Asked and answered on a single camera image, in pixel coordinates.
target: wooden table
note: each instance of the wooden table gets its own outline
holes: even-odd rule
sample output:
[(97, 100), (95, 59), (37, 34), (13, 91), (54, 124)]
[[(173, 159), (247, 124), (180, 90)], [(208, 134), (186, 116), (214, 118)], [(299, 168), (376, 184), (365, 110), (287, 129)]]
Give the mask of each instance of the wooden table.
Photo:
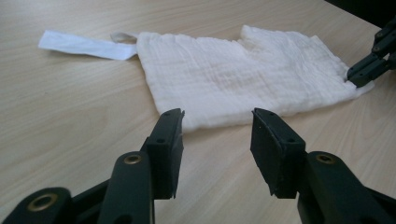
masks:
[[(137, 57), (120, 62), (38, 49), (44, 30), (96, 39), (116, 31), (235, 40), (243, 24), (317, 35), (346, 64), (379, 30), (320, 0), (0, 2), (0, 219), (30, 193), (76, 195), (139, 150), (159, 114)], [(359, 99), (285, 121), (306, 150), (341, 157), (367, 187), (396, 197), (396, 76)], [(271, 197), (249, 151), (251, 126), (184, 134), (177, 197), (156, 201), (159, 224), (301, 223), (296, 200)]]

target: cloth fold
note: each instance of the cloth fold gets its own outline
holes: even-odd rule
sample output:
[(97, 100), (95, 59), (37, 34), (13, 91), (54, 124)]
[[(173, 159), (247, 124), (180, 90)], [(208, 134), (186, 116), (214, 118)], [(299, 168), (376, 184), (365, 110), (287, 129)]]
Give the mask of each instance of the cloth fold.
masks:
[(137, 54), (159, 113), (182, 108), (183, 130), (252, 121), (264, 108), (290, 116), (354, 99), (347, 66), (320, 41), (243, 26), (238, 41), (140, 33)]

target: screw hole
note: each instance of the screw hole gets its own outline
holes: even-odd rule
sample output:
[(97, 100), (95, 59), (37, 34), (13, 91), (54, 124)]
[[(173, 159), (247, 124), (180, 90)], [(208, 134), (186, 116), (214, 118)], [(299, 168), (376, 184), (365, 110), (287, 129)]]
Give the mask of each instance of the screw hole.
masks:
[(57, 199), (58, 195), (47, 193), (32, 200), (27, 206), (27, 209), (31, 212), (43, 211), (55, 204)]
[(123, 215), (118, 217), (115, 221), (114, 224), (131, 224), (134, 221), (134, 219), (129, 216), (129, 215)]
[(334, 164), (335, 160), (328, 155), (317, 155), (317, 160), (326, 164)]
[(136, 164), (140, 161), (142, 161), (142, 157), (139, 155), (128, 156), (128, 157), (125, 157), (125, 159), (124, 159), (124, 162), (129, 165)]
[(378, 222), (373, 217), (362, 217), (360, 222), (362, 224), (378, 224)]

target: white paper strip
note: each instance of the white paper strip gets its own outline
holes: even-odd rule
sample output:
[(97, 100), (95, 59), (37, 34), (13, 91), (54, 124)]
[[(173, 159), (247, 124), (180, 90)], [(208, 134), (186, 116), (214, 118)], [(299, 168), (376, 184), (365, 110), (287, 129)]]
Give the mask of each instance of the white paper strip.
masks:
[(113, 60), (127, 60), (136, 55), (136, 45), (94, 40), (57, 31), (46, 31), (41, 37), (38, 47)]

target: white gauze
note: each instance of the white gauze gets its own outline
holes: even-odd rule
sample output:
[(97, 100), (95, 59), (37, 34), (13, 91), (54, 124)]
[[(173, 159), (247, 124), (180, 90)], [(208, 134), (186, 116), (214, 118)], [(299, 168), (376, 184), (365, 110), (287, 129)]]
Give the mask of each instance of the white gauze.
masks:
[(238, 41), (141, 33), (137, 54), (160, 113), (186, 111), (183, 129), (252, 121), (354, 99), (370, 90), (347, 80), (347, 66), (317, 36), (244, 26)]

